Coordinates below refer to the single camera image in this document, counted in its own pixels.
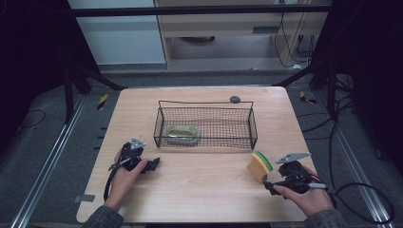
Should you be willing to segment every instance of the aluminum rail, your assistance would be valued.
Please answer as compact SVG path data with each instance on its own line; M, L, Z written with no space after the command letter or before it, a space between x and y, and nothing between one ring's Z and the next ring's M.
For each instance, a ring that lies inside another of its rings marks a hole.
M67 139L74 128L74 125L77 123L78 117L80 116L81 111L83 110L83 105L85 103L86 96L80 95L75 107L75 113L72 116L69 123L66 123L60 133L58 139L56 140L55 145L53 145L52 150L48 156L47 161L44 164L44 167L41 170L36 182L33 184L32 188L28 196L26 197L23 205L15 216L14 220L11 223L12 228L23 228L26 227L29 223L30 216L33 213L33 210L36 207L39 199L42 196L42 193L45 190L45 187L48 184L48 180L56 167L56 164L60 158L60 155L65 148L67 143Z
M315 95L318 98L318 103L321 105L323 110L327 110L326 108L326 98L324 98L324 95L321 92L315 92ZM353 178L357 182L363 182L366 184L371 185L370 180L365 173L364 169L361 167L361 165L358 162L358 159L355 157L353 149L350 147L350 145L347 142L347 139L345 138L343 131L338 128L338 130L335 133L335 137L337 139L337 142L340 146L340 151L350 169L350 172L353 175ZM388 212L383 205L381 199L379 198L379 195L373 191L372 189L368 188L360 188L361 196L365 200L365 203L367 204L368 209L370 210L370 213L374 220L376 221L383 221L389 219ZM379 228L393 228L394 224L392 222L388 224L379 224Z

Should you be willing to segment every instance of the wooden table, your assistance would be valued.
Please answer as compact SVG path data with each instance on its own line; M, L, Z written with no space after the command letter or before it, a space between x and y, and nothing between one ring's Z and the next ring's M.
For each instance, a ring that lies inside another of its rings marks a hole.
M196 146L157 148L153 140L159 100L228 102L231 96L254 102L258 142L254 150ZM251 154L264 154L275 171L270 181L283 181L276 160L287 153L307 152L297 118L283 87L175 87L122 91L113 112L77 219L81 222L104 203L103 193L117 151L132 137L146 143L142 158L161 158L156 171L141 175L120 213L125 222L275 222L302 221L291 201L271 196L246 168ZM311 158L300 160L315 170Z

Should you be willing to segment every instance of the gray floor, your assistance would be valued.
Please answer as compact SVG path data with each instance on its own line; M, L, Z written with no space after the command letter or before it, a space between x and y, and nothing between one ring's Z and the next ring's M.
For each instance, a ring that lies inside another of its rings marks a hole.
M279 62L276 50L267 36L216 37L216 40L210 43L178 39L175 45L170 69L150 70L141 67L134 72L106 72L105 76L122 86L130 87L268 86L297 71ZM309 90L307 86L309 79L309 76L304 77L287 88L302 130L327 119L326 109L321 104L309 104L299 98L301 90ZM29 224L32 226L79 225L75 219L79 204L73 202L73 199L85 191L98 149L102 144L102 136L106 133L105 127L108 126L119 96L119 91L113 91L92 80L90 82L93 85L90 95L75 96L75 101L84 101L83 109L62 154L51 170L44 191L38 201L34 202L36 207L29 219ZM106 93L108 99L104 109L96 110L100 97ZM316 91L316 99L321 101L323 94L325 89ZM345 95L343 92L338 92L337 98L340 99ZM62 131L65 119L63 88L57 87L38 96L32 103L31 110L41 111L32 111L28 114L23 126L29 127L23 127L15 136L8 148L9 156L0 161L0 224L4 227L8 227L23 205ZM332 140L332 150L329 149L329 139L317 139L329 136L330 132L331 125L325 124L319 129L304 133L318 174L327 183L331 182L329 171L331 155L336 188L352 181L369 182L385 193L393 203L396 218L393 225L384 227L403 227L401 216L403 203L400 200L400 193L403 191L402 177L390 161L376 158L374 146L351 108L339 116L339 128ZM362 194L368 193L365 189L349 188L344 191L342 197L350 202L354 209L371 217L367 205L374 201L363 199ZM375 227L352 214L341 203L338 205L351 227ZM300 226L299 223L272 225Z

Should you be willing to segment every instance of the metal rod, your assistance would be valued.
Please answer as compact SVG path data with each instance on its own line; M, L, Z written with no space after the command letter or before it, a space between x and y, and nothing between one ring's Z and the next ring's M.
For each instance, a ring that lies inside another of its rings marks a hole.
M75 107L76 112L72 116L69 123L65 123L65 126L62 129L62 132L59 135L55 145L53 145L52 150L48 156L47 161L45 162L44 167L41 170L36 182L33 184L30 192L25 199L23 205L21 206L19 212L15 216L14 220L11 223L12 228L24 228L27 226L30 216L35 209L36 204L42 196L42 193L45 190L45 187L48 184L48 180L53 172L54 167L56 166L57 161L60 158L60 155L63 152L63 149L67 143L67 139L76 124L78 117L83 109L84 102L86 97L80 95L77 105Z
M270 12L328 12L334 10L332 4L314 5L248 5L248 6L197 6L197 7L156 7L156 8L116 8L116 9L70 9L48 10L46 13L62 13L74 17L145 16L179 14L226 14L226 13L270 13Z
M318 103L321 105L322 109L326 111L326 102L325 102L326 99L323 97L322 93L315 92L315 95L317 96ZM330 127L334 126L334 124L331 122L329 122L329 125ZM361 167L357 158L355 157L355 153L353 149L350 147L347 139L345 138L341 127L338 128L335 136L338 145L340 146L341 154L343 155L355 181L371 185L367 174L365 173L364 169ZM360 192L374 220L382 221L389 219L388 212L385 206L383 205L381 199L379 198L379 195L375 191L367 188L362 188L360 189ZM378 227L393 228L394 224L390 222L389 224L378 225Z

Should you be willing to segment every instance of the green object in basket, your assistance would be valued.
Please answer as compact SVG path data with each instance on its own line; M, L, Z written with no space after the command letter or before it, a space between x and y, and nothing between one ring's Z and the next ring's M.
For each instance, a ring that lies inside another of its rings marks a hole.
M195 145L201 133L194 126L173 125L166 129L168 143L180 145Z

